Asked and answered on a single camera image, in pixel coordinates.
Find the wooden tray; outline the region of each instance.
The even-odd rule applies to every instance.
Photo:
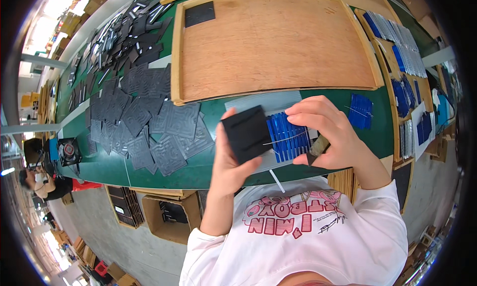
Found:
[[[211,1],[215,19],[186,28],[186,9]],[[176,105],[256,92],[383,85],[366,34],[342,0],[177,5],[171,64]]]

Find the pink printed graphic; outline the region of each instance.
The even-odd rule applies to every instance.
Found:
[[[290,203],[290,197],[285,196],[285,197],[263,197],[259,204],[261,205],[266,205],[266,206],[272,206],[274,204],[281,204],[281,205],[288,205]]]
[[[288,220],[277,219],[277,227],[275,228],[275,235],[283,235],[286,233],[291,233],[293,231],[293,224],[295,219],[291,218]]]
[[[302,232],[312,231],[312,215],[311,214],[304,214],[301,216],[301,231]]]
[[[248,233],[262,233],[265,218],[253,218],[248,227]]]
[[[341,193],[337,192],[335,190],[332,190],[332,192],[334,192],[334,193],[330,194],[327,191],[311,191],[310,192],[310,197],[324,199],[325,201],[328,201],[330,203],[335,204],[335,203],[337,203],[338,199],[340,198]]]
[[[306,212],[306,201],[295,202],[290,208],[292,215],[299,215]]]
[[[259,211],[260,211],[260,206],[254,206],[248,211],[247,216],[251,217],[254,214],[258,213]]]
[[[274,235],[275,232],[275,219],[274,218],[267,218],[265,220],[265,234]]]
[[[275,206],[274,211],[278,218],[286,218],[290,214],[290,207],[278,204]]]
[[[295,239],[299,238],[300,236],[302,236],[303,234],[300,232],[300,230],[298,229],[298,227],[295,228],[295,230],[293,230],[293,233],[292,233],[293,237]]]

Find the worker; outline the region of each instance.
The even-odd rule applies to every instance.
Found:
[[[40,166],[37,166],[35,170],[29,170],[27,168],[20,170],[19,181],[20,185],[26,191],[35,192],[43,201],[62,198],[72,191],[81,191],[102,186],[100,183],[81,182],[69,177],[52,177]]]
[[[303,99],[285,113],[329,140],[312,166],[353,167],[361,185],[354,206],[320,176],[282,183],[285,194],[268,184],[234,197],[261,157],[238,165],[220,122],[206,209],[189,236],[179,284],[392,285],[407,259],[395,181],[326,97]],[[293,163],[308,164],[306,154]]]

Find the concrete floor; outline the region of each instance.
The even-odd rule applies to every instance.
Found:
[[[99,259],[116,262],[142,286],[179,283],[185,245],[152,235],[146,223],[138,229],[119,225],[104,188],[73,192],[73,198],[66,210]]]
[[[423,154],[414,164],[413,181],[405,213],[409,243],[418,241],[426,226],[442,227],[454,205],[457,179],[456,143],[449,141],[445,163]]]
[[[454,148],[455,143],[450,142],[446,163],[432,161],[424,154],[414,165],[402,216],[409,243],[418,241],[427,225],[440,227],[447,220],[458,177]],[[75,203],[66,206],[66,211],[100,259],[107,264],[116,262],[143,286],[177,285],[185,245],[155,237],[146,223],[135,230],[119,225],[104,188],[73,192],[73,198]]]

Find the wire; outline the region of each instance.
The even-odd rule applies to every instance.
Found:
[[[312,129],[308,129],[308,130],[306,130],[306,131],[301,132],[300,134],[296,134],[296,135],[294,135],[294,136],[291,136],[291,137],[288,137],[288,138],[285,138],[285,139],[281,139],[281,140],[277,140],[277,141],[274,141],[274,142],[264,143],[264,144],[262,144],[262,145],[269,145],[269,144],[274,144],[274,143],[277,143],[277,142],[282,142],[282,141],[284,141],[284,140],[289,140],[289,139],[291,139],[291,138],[295,138],[295,137],[297,137],[297,136],[300,136],[301,134],[305,134],[305,133],[307,133],[307,132],[309,132],[309,131],[311,131],[311,130],[312,130]]]

